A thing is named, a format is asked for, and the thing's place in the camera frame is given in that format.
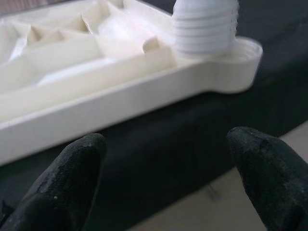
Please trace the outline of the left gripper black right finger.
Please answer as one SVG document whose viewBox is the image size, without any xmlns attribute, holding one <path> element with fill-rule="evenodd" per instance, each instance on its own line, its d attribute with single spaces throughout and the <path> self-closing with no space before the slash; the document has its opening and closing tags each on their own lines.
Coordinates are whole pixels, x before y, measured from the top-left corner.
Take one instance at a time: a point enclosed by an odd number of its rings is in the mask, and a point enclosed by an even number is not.
<svg viewBox="0 0 308 231">
<path fill-rule="evenodd" d="M 226 140 L 245 193 L 269 231 L 308 229 L 308 164 L 284 141 L 249 127 Z"/>
</svg>

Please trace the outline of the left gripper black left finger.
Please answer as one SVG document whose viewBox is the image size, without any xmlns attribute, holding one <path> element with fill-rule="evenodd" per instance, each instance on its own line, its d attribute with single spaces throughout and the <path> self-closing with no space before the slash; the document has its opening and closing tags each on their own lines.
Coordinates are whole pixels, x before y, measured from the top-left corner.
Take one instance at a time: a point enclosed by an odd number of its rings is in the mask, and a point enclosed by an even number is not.
<svg viewBox="0 0 308 231">
<path fill-rule="evenodd" d="M 67 145 L 15 209 L 5 203 L 2 231 L 82 231 L 93 208 L 107 153 L 102 134 Z"/>
</svg>

